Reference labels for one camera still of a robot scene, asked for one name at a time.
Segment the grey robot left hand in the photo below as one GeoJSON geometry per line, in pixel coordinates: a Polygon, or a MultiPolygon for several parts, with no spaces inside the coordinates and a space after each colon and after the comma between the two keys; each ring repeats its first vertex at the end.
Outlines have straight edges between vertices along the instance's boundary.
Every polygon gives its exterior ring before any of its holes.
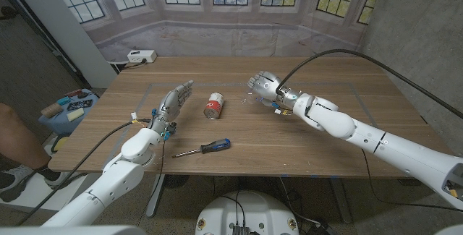
{"type": "Polygon", "coordinates": [[[162,134],[169,123],[178,117],[184,103],[192,94],[193,84],[193,80],[187,81],[166,94],[153,117],[150,126],[153,131],[162,134]]]}

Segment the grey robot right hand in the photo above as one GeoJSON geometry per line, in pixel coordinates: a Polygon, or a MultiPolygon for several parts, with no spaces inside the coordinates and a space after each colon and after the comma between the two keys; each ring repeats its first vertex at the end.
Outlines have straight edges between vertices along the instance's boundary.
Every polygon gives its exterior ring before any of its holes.
{"type": "Polygon", "coordinates": [[[281,79],[270,72],[261,71],[251,77],[247,83],[256,101],[264,106],[280,103],[287,108],[293,108],[301,93],[285,86],[280,89],[281,79]]]}

